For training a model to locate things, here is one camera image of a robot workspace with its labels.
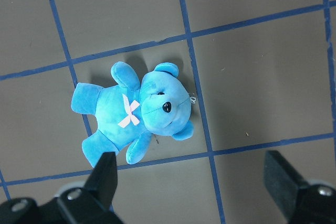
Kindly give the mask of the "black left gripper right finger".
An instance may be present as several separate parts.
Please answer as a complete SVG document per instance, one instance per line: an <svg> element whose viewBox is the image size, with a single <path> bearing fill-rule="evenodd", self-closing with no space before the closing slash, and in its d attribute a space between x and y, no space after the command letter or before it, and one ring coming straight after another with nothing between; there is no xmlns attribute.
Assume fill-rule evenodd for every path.
<svg viewBox="0 0 336 224"><path fill-rule="evenodd" d="M287 223L335 223L335 187L306 180L279 151L266 151L264 185Z"/></svg>

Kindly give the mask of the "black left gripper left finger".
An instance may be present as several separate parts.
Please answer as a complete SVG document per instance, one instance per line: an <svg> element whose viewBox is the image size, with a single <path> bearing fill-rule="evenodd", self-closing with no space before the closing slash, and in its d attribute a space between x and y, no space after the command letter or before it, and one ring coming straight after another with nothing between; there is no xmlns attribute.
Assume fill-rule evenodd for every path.
<svg viewBox="0 0 336 224"><path fill-rule="evenodd" d="M64 191L57 205L64 223L117 223L110 205L118 184L114 152L103 153L82 187Z"/></svg>

